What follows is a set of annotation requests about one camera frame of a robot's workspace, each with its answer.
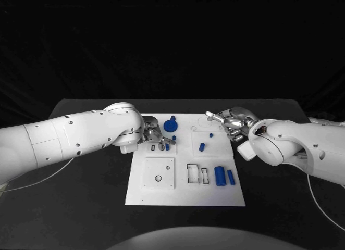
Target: black table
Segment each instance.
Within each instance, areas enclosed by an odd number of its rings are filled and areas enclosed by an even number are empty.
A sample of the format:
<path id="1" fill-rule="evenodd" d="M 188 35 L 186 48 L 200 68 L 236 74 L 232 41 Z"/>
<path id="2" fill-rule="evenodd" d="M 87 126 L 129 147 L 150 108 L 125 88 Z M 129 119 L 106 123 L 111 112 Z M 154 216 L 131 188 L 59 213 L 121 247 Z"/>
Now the black table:
<path id="1" fill-rule="evenodd" d="M 233 106 L 259 119 L 308 123 L 298 103 L 285 99 L 61 100 L 50 118 L 129 102 L 141 113 L 204 113 Z M 327 221 L 311 199 L 305 174 L 291 165 L 246 162 L 232 144 L 245 207 L 124 206 L 132 154 L 119 147 L 76 158 L 38 185 L 0 200 L 0 249 L 106 249 L 158 229 L 214 226 L 275 237 L 305 249 L 345 249 L 345 232 Z M 25 173 L 8 188 L 34 183 L 63 165 Z M 345 227 L 345 190 L 314 177 L 311 186 L 324 212 Z"/>

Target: white platform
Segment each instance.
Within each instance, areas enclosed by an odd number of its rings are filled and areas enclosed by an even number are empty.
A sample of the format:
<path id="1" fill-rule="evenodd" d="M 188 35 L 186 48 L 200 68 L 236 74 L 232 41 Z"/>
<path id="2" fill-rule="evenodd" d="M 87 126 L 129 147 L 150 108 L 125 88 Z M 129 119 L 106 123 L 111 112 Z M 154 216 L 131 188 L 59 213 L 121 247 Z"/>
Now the white platform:
<path id="1" fill-rule="evenodd" d="M 157 118 L 163 136 L 171 139 L 174 135 L 175 145 L 170 145 L 167 152 L 158 150 L 157 143 L 145 142 L 138 145 L 138 151 L 132 155 L 125 205 L 245 206 L 230 141 L 220 124 L 216 121 L 207 121 L 204 114 L 141 115 Z M 171 115 L 175 116 L 177 130 L 168 133 L 163 129 L 163 123 Z M 197 150 L 200 142 L 206 144 L 203 152 Z M 145 162 L 150 162 L 148 158 L 160 158 L 152 159 L 155 163 L 150 168 L 145 166 Z M 174 159 L 173 173 L 171 166 L 165 169 L 171 159 Z M 199 184 L 187 183 L 187 164 L 197 164 Z M 213 167 L 216 166 L 225 168 L 226 186 L 214 185 Z M 201 183 L 201 168 L 207 169 L 207 185 Z M 230 185 L 227 180 L 227 169 L 232 170 L 235 185 Z"/>

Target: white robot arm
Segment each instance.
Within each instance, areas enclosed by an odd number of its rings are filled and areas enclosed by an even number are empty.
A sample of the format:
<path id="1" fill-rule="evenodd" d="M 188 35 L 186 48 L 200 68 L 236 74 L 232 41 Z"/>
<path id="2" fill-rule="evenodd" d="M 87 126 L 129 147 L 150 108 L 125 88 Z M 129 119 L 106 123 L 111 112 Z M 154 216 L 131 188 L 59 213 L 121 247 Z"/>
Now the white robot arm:
<path id="1" fill-rule="evenodd" d="M 345 185 L 345 127 L 258 120 L 240 107 L 206 115 L 222 123 L 233 142 L 248 137 L 238 147 L 246 161 L 258 156 L 272 166 L 289 164 L 308 175 Z"/>
<path id="2" fill-rule="evenodd" d="M 0 129 L 0 185 L 36 168 L 82 156 L 111 144 L 121 153 L 138 150 L 138 143 L 168 138 L 154 117 L 141 116 L 129 103 L 103 110 L 64 115 L 50 120 Z"/>

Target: black curtain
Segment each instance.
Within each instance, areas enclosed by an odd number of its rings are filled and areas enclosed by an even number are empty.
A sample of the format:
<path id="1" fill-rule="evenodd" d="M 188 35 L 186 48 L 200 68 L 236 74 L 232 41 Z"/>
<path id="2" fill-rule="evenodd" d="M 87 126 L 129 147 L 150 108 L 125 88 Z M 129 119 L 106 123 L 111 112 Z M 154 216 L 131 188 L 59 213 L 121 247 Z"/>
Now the black curtain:
<path id="1" fill-rule="evenodd" d="M 345 2 L 0 1 L 0 127 L 63 98 L 289 98 L 345 120 Z"/>

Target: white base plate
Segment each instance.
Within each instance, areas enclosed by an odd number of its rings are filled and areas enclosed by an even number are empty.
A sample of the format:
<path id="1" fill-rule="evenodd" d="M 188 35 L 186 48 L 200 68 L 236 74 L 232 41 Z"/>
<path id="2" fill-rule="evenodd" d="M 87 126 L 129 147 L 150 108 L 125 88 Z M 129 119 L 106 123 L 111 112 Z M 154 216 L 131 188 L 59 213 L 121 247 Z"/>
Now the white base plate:
<path id="1" fill-rule="evenodd" d="M 141 114 L 154 116 L 158 120 L 164 137 L 175 136 L 175 145 L 170 145 L 165 152 L 158 150 L 157 143 L 145 142 L 138 145 L 132 154 L 125 205 L 163 206 L 245 206 L 238 171 L 233 164 L 230 141 L 216 121 L 206 121 L 204 114 Z M 163 123 L 175 116 L 177 130 L 168 133 Z M 200 152 L 200 142 L 206 144 Z M 174 158 L 174 188 L 144 188 L 144 179 L 155 178 L 155 172 L 145 173 L 147 158 Z M 187 164 L 197 164 L 200 175 L 199 184 L 187 183 Z M 214 185 L 213 167 L 225 168 L 226 186 Z M 201 168 L 207 169 L 209 184 L 201 184 Z M 232 170 L 235 185 L 227 180 L 226 170 Z"/>

